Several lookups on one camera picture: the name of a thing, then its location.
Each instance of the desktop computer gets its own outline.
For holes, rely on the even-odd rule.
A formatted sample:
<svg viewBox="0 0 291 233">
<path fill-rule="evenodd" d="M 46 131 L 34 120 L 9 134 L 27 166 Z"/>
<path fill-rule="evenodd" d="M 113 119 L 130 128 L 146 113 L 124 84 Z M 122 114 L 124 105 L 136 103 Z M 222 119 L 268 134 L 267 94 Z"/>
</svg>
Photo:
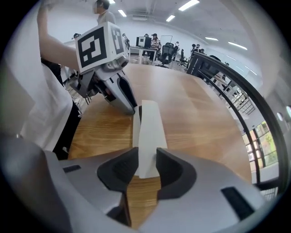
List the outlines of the desktop computer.
<svg viewBox="0 0 291 233">
<path fill-rule="evenodd" d="M 139 36 L 136 38 L 136 46 L 143 48 L 151 47 L 151 38 L 145 36 Z"/>
</svg>

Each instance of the desk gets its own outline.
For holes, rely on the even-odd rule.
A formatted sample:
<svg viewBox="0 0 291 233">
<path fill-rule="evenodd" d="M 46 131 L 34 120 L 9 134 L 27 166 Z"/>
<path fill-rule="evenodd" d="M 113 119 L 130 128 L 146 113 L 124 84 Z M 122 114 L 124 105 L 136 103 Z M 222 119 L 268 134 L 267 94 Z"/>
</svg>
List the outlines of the desk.
<svg viewBox="0 0 291 233">
<path fill-rule="evenodd" d="M 124 71 L 139 105 L 141 100 L 158 102 L 169 149 L 223 163 L 251 183 L 249 157 L 236 121 L 202 79 L 138 64 L 128 64 Z M 76 130 L 69 158 L 131 147 L 132 121 L 102 95 L 94 96 Z M 159 177 L 132 179 L 127 196 L 133 228 L 156 207 L 159 189 Z"/>
<path fill-rule="evenodd" d="M 155 59 L 156 53 L 157 53 L 157 50 L 155 50 L 155 49 L 146 49 L 146 48 L 141 48 L 141 47 L 137 47 L 137 46 L 130 46 L 129 47 L 129 61 L 130 61 L 130 50 L 131 49 L 138 49 L 140 51 L 140 53 L 139 53 L 139 56 L 140 56 L 140 64 L 142 64 L 142 53 L 143 53 L 143 51 L 155 52 L 154 59 Z"/>
</svg>

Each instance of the ceiling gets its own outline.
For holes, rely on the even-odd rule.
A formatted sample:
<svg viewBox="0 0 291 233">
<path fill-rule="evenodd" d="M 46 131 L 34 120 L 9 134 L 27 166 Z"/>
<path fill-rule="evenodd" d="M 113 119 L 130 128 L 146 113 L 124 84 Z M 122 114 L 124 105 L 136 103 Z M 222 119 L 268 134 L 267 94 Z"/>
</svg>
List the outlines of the ceiling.
<svg viewBox="0 0 291 233">
<path fill-rule="evenodd" d="M 70 0 L 86 2 L 92 9 L 95 0 Z M 158 23 L 183 29 L 189 34 L 198 37 L 206 44 L 223 47 L 240 53 L 248 58 L 254 58 L 252 42 L 245 29 L 220 0 L 199 0 L 196 4 L 185 11 L 178 9 L 189 0 L 114 0 L 110 5 L 110 11 L 115 14 L 117 20 L 132 20 L 133 15 L 143 15 L 150 23 Z M 124 18 L 118 12 L 123 10 L 127 17 Z M 170 15 L 176 17 L 171 22 L 166 22 Z M 214 37 L 219 41 L 206 40 L 205 37 Z M 242 45 L 248 51 L 231 46 L 227 42 Z"/>
</svg>

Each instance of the forearm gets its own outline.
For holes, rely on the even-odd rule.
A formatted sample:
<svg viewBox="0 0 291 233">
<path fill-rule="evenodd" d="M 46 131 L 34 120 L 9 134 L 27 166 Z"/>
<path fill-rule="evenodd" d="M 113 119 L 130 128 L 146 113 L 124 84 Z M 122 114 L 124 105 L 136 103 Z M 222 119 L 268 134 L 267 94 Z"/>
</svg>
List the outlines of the forearm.
<svg viewBox="0 0 291 233">
<path fill-rule="evenodd" d="M 40 55 L 50 62 L 79 71 L 76 49 L 64 45 L 49 34 L 40 36 Z"/>
</svg>

